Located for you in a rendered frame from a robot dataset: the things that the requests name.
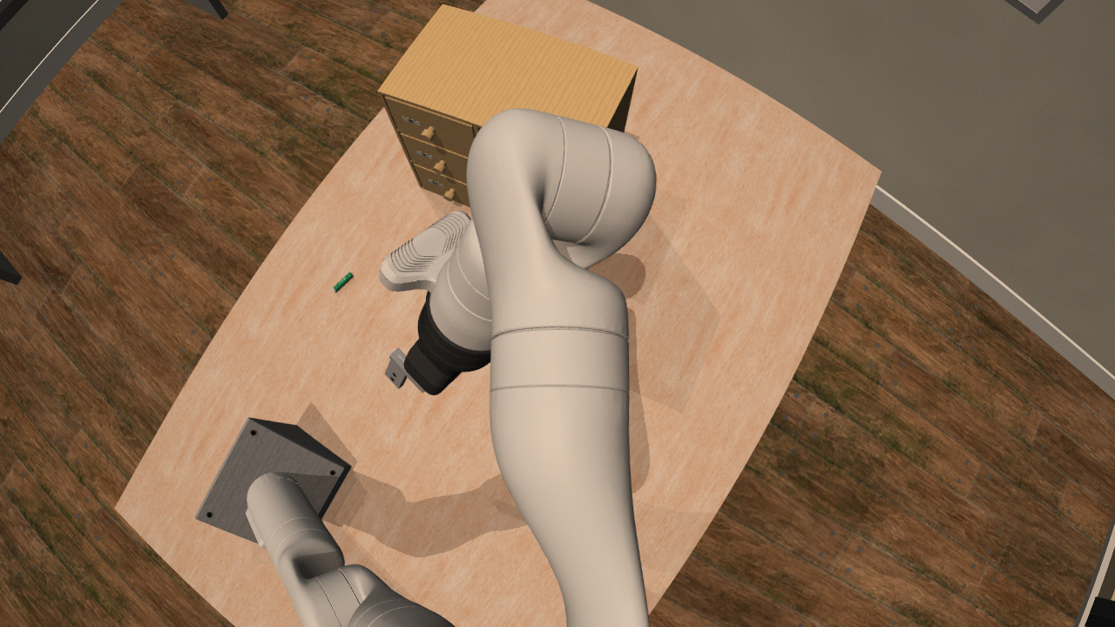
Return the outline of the small wooden chest of drawers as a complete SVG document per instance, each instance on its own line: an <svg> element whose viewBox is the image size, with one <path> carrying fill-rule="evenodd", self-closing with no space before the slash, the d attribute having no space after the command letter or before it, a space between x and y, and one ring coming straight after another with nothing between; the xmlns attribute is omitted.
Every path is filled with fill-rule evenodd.
<svg viewBox="0 0 1115 627"><path fill-rule="evenodd" d="M544 110L626 132L638 66L547 33L442 4L378 94L481 127L501 110ZM411 134L403 132L413 138ZM428 168L427 166L423 166Z"/></svg>

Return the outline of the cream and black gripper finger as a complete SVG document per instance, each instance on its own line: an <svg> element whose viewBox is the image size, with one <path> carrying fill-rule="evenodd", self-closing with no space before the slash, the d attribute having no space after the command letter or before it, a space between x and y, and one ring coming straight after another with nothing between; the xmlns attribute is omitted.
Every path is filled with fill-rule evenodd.
<svg viewBox="0 0 1115 627"><path fill-rule="evenodd" d="M385 372L388 380L391 380L395 387L399 389L403 388L403 384L405 384L408 377L408 380L414 382L416 388L423 393L421 385L419 385L418 382L413 380L410 374L405 370L405 365L403 364L405 364L406 354L401 353L401 349L397 348L389 355L389 359L390 361L388 361L388 366Z"/></svg>

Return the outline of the brown wooden drawer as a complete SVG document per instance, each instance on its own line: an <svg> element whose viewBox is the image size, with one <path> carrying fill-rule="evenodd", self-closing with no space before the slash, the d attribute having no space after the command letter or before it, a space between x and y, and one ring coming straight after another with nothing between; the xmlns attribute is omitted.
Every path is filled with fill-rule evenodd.
<svg viewBox="0 0 1115 627"><path fill-rule="evenodd" d="M467 206L471 205L467 184L456 181L456 179L437 174L433 170L421 167L420 165L414 164L414 167L419 179L421 179L423 189L429 189L435 193L442 194L446 201L454 200L467 204Z"/></svg>
<svg viewBox="0 0 1115 627"><path fill-rule="evenodd" d="M433 168L437 174L447 174L454 176L454 179L467 182L466 173L469 158L450 149L442 148L442 146L433 145L429 142L425 142L425 139L413 138L403 134L403 132L401 136L413 162Z"/></svg>
<svg viewBox="0 0 1115 627"><path fill-rule="evenodd" d="M398 131L469 155L471 142L476 138L473 125L392 97L385 96L385 99Z"/></svg>

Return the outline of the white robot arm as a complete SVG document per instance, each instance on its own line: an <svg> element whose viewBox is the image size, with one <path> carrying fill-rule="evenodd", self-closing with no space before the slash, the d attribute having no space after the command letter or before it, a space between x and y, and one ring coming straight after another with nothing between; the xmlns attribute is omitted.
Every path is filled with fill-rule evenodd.
<svg viewBox="0 0 1115 627"><path fill-rule="evenodd" d="M477 133L466 179L473 219L449 283L491 319L502 478L560 583L566 627L650 627L631 493L628 305L586 269L644 225L652 155L626 132L513 108ZM455 627L365 566L345 566L289 474L256 479L246 515L302 627Z"/></svg>

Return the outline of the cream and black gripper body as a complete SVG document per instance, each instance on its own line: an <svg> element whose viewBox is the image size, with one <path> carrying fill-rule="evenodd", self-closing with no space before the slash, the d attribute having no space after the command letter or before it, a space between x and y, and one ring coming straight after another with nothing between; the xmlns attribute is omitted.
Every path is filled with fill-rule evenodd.
<svg viewBox="0 0 1115 627"><path fill-rule="evenodd" d="M450 254L469 222L469 214L449 212L397 247L380 266L379 281L389 291L427 290L419 339L403 365L429 395L439 395L462 372L489 365L491 319L465 308L449 283Z"/></svg>

